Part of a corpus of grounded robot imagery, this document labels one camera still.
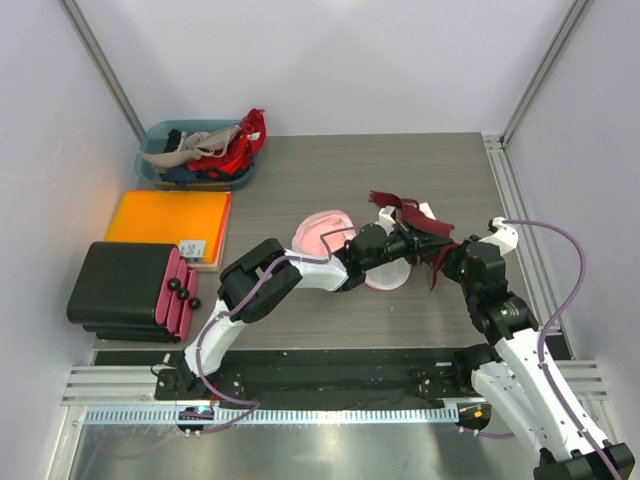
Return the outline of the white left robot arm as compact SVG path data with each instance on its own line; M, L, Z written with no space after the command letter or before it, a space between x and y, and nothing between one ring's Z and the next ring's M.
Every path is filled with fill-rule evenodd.
M405 259L434 263L454 245L454 227L431 219L402 220L386 231L367 224L324 255L297 253L268 238L229 264L220 274L213 311L197 339L176 364L176 386L190 398L205 397L213 373L239 333L269 315L295 289L346 292L364 283L366 273Z

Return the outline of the pink bra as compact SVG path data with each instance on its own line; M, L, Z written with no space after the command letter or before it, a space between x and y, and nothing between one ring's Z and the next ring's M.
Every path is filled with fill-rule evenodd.
M335 252L354 236L353 221L345 212L322 211L310 215L298 226L292 239L292 250L302 254L326 256L328 250Z

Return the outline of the dark red garment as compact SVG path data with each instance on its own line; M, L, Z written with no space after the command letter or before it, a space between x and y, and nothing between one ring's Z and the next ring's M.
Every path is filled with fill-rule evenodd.
M446 255L459 246L451 238L455 227L428 217L414 199L371 190L369 201L380 208L391 206L396 209L395 219L408 231L412 242L404 258L411 265L427 264L431 268L430 289L433 290L437 284L438 273L445 265Z

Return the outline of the white mesh laundry bag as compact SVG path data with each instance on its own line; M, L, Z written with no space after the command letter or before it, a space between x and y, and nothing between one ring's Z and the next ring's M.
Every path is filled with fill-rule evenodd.
M391 291L404 285L410 273L411 266L404 259L398 259L369 270L366 273L365 284L375 290Z

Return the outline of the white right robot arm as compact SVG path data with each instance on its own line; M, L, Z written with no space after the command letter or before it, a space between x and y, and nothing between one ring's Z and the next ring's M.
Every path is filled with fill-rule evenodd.
M486 339L457 353L453 386L493 407L531 453L534 478L629 478L632 452L613 443L577 400L528 304L509 291L499 247L467 240L447 254L443 273L460 284Z

